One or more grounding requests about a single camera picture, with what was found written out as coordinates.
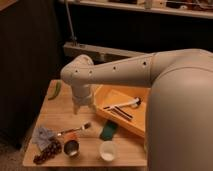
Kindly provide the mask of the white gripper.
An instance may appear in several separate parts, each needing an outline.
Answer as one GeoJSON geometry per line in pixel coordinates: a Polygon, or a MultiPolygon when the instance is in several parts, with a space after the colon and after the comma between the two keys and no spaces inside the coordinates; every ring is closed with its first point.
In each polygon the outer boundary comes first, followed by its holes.
{"type": "Polygon", "coordinates": [[[90,85],[77,85],[72,87],[72,99],[74,102],[73,113],[78,114],[79,106],[89,105],[92,112],[96,112],[96,106],[93,103],[93,93],[90,85]]]}

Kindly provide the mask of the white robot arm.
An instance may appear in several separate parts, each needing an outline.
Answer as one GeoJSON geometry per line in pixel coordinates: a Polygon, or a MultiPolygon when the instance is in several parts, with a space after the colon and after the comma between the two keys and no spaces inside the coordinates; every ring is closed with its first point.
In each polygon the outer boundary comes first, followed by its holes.
{"type": "Polygon", "coordinates": [[[213,52],[154,52],[95,65],[80,55],[61,70],[74,104],[86,105],[92,84],[148,87],[148,171],[213,171],[213,52]]]}

